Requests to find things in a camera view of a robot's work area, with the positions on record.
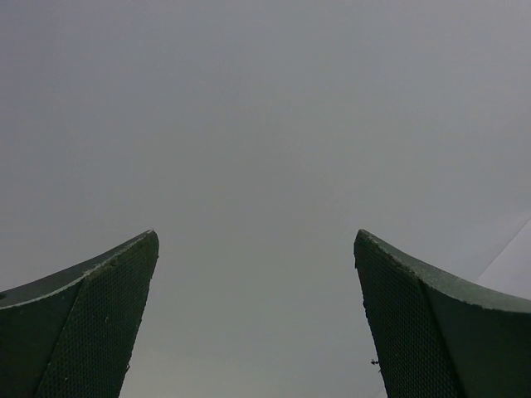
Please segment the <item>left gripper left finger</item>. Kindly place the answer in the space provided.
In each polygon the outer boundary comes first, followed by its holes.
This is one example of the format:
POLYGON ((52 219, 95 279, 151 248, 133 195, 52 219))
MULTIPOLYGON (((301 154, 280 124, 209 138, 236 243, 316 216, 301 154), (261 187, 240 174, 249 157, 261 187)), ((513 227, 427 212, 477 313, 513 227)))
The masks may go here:
POLYGON ((1 293, 3 397, 117 397, 158 260, 155 231, 1 293))

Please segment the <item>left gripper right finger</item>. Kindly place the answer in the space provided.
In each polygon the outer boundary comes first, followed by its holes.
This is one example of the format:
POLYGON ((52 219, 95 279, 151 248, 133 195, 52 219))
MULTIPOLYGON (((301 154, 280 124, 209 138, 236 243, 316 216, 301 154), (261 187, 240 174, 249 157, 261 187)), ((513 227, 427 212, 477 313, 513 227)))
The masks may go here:
POLYGON ((418 260, 366 230, 353 243, 389 397, 528 397, 530 302, 418 260))

